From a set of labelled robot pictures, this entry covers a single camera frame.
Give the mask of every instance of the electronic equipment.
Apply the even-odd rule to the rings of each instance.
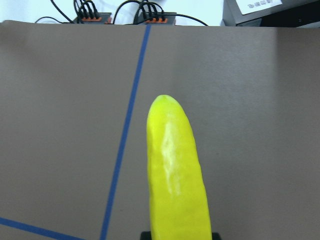
[[[146,12],[144,14],[141,12],[138,18],[138,22],[142,22],[141,24],[155,24],[155,25],[175,25],[176,24],[176,12],[164,12],[163,16],[162,13],[160,12],[158,15],[158,18],[156,18],[153,14],[153,17],[150,19],[148,18],[149,12]]]
[[[111,12],[99,12],[99,17],[83,17],[81,23],[84,24],[110,24],[111,23]]]
[[[241,27],[320,27],[320,0],[282,0],[280,5],[248,14],[241,13],[236,0],[224,0],[223,22]]]

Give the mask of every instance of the white label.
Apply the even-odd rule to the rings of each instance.
[[[236,0],[242,15],[282,4],[281,0]]]

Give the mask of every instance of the white background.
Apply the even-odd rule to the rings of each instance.
[[[76,18],[73,0],[55,0],[55,4],[70,18]],[[115,13],[124,0],[93,0],[99,12]],[[200,19],[210,26],[220,26],[223,14],[224,0],[154,0],[165,12],[176,12]],[[61,22],[67,20],[55,9],[50,0],[0,0],[0,22],[15,20],[34,23],[38,18],[50,16]],[[132,23],[136,3],[128,3],[121,8],[116,17],[116,24]],[[39,23],[56,23],[43,19]],[[182,17],[176,17],[177,25],[201,25],[200,23]]]

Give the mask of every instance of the gray tabletop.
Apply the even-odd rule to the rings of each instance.
[[[169,94],[193,128],[213,231],[318,240],[319,39],[318,29],[1,23],[1,239],[149,231],[146,119]]]

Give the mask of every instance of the wire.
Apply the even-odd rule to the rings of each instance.
[[[72,24],[75,23],[74,21],[72,21],[67,15],[65,15],[65,14],[60,10],[60,8],[55,4],[54,0],[50,0],[50,1],[51,1],[51,3],[53,4],[53,6],[55,7],[55,9],[57,9],[58,12],[61,13],[62,16],[65,17],[65,19],[67,19],[67,20],[68,20],[70,23],[72,23]]]
[[[52,16],[43,16],[43,17],[40,17],[37,21],[35,21],[34,23],[36,24],[36,23],[38,23],[41,19],[53,19],[53,20],[55,20],[56,22],[58,22],[58,23],[60,23],[60,24],[69,24],[70,22],[62,22],[62,21],[59,21],[59,20],[57,20],[57,19],[55,19],[54,17],[52,17]]]
[[[93,7],[93,11],[94,11],[94,12],[98,12],[95,3],[94,3],[92,0],[86,0],[85,2],[86,2],[86,3],[91,3],[91,5],[92,5],[92,7]]]
[[[76,13],[76,23],[78,24],[79,22],[84,24],[84,21],[82,21],[82,12],[78,11],[77,10],[77,7],[79,9],[79,4],[78,4],[78,1],[77,0],[73,0],[73,7],[74,7],[74,10],[75,10],[75,13]]]
[[[161,12],[164,13],[163,8],[162,8],[158,3],[156,3],[156,2],[149,2],[148,0],[143,0],[142,2],[140,2],[139,8],[138,8],[137,11],[135,12],[134,19],[133,19],[133,24],[134,24],[134,25],[137,24],[137,22],[138,22],[140,10],[142,10],[143,19],[146,19],[146,18],[147,18],[146,11],[145,11],[145,8],[144,8],[145,5],[148,6],[149,17],[152,17],[151,7],[153,8],[153,12],[155,13],[155,18],[156,18],[156,19],[159,19],[159,16],[158,16],[158,11],[157,11],[157,9],[156,9],[155,6],[158,6],[158,7],[161,9]]]
[[[205,22],[203,22],[195,17],[188,16],[188,15],[183,15],[183,14],[178,14],[178,13],[177,14],[160,14],[160,17],[164,17],[164,16],[176,16],[176,17],[183,17],[183,18],[187,18],[187,19],[192,19],[194,21],[197,21],[197,22],[203,24],[204,26],[208,26]],[[152,19],[153,19],[153,17],[148,17],[148,18],[144,19],[143,21],[137,22],[136,24],[137,25],[142,24],[145,21],[152,20]]]
[[[117,8],[117,10],[115,11],[112,24],[115,24],[116,17],[117,17],[117,15],[118,15],[119,10],[120,10],[124,5],[126,5],[126,4],[128,4],[128,3],[136,3],[136,4],[139,4],[139,5],[140,5],[141,2],[138,1],[138,0],[128,0],[128,1],[125,1],[125,2],[121,3],[120,6],[119,6],[119,7]]]
[[[93,18],[94,18],[94,15],[93,15],[93,12],[92,12],[92,9],[91,9],[89,3],[88,3],[88,2],[85,2],[85,5],[86,5],[86,7],[88,8],[90,18],[93,19]]]

